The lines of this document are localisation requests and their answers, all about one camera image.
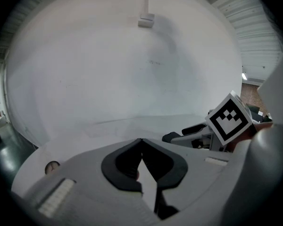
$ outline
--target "ceiling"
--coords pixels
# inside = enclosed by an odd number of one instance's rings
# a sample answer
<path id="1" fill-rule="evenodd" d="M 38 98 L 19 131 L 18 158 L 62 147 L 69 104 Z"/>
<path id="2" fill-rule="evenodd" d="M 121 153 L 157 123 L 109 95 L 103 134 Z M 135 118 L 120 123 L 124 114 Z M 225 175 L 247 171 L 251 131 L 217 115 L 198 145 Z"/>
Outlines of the ceiling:
<path id="1" fill-rule="evenodd" d="M 14 34 L 25 18 L 43 0 L 21 0 L 0 32 L 0 60 L 4 60 Z M 282 54 L 278 36 L 260 0 L 208 0 L 235 28 L 241 50 L 243 72 L 248 80 L 263 82 Z"/>

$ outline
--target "dark floor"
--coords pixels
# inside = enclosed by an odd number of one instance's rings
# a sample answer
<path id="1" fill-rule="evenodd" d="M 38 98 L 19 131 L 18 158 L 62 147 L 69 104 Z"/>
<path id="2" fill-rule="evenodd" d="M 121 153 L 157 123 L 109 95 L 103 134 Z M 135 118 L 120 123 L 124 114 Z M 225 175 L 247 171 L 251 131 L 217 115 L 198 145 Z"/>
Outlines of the dark floor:
<path id="1" fill-rule="evenodd" d="M 11 124 L 0 128 L 0 173 L 11 188 L 14 177 L 24 161 L 35 151 L 33 144 L 15 131 Z"/>

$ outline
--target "ceiling light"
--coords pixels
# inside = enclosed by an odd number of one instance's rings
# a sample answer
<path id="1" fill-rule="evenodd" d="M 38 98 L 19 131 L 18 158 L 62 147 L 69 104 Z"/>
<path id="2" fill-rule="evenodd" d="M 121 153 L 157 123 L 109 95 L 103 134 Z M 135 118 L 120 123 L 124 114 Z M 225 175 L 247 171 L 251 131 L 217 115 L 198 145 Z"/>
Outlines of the ceiling light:
<path id="1" fill-rule="evenodd" d="M 246 76 L 245 76 L 245 73 L 242 73 L 242 78 L 247 81 L 247 78 L 246 78 Z"/>

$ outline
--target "brick wall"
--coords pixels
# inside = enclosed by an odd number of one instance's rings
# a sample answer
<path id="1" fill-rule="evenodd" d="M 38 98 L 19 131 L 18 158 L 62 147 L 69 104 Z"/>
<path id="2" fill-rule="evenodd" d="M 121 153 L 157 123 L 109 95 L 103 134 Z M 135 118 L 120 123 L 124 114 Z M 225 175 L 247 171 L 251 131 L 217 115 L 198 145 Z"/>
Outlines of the brick wall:
<path id="1" fill-rule="evenodd" d="M 240 98 L 244 103 L 248 103 L 248 104 L 260 107 L 260 111 L 262 111 L 263 116 L 265 116 L 268 113 L 268 111 L 265 108 L 263 101 L 261 100 L 257 92 L 258 87 L 259 86 L 257 85 L 250 85 L 250 84 L 242 83 Z"/>

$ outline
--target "gray floor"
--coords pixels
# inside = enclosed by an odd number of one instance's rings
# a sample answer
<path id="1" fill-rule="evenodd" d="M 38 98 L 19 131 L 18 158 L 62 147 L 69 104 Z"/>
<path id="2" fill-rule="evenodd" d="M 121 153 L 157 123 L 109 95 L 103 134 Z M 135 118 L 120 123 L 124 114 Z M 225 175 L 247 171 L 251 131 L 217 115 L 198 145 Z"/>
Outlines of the gray floor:
<path id="1" fill-rule="evenodd" d="M 10 189 L 16 173 L 35 148 L 11 124 L 0 128 L 0 136 L 0 172 Z"/>

